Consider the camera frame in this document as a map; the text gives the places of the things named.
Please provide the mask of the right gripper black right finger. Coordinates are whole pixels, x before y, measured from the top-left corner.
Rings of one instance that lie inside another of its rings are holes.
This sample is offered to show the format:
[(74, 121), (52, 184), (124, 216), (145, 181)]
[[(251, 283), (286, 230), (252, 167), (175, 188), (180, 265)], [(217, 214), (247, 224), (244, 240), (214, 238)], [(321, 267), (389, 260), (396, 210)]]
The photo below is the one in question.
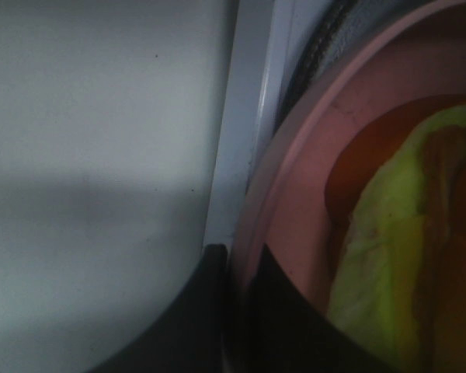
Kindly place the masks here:
[(248, 372), (383, 372), (384, 362), (339, 332), (290, 282), (268, 246), (246, 302)]

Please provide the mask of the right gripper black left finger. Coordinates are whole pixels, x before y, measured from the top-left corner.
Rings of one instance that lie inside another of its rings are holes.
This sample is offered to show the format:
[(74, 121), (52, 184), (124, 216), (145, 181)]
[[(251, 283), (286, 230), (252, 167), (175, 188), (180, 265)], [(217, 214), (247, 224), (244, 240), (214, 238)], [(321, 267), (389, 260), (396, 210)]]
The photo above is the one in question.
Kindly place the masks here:
[(228, 251), (205, 247), (172, 304), (120, 352), (92, 372), (222, 372), (224, 279)]

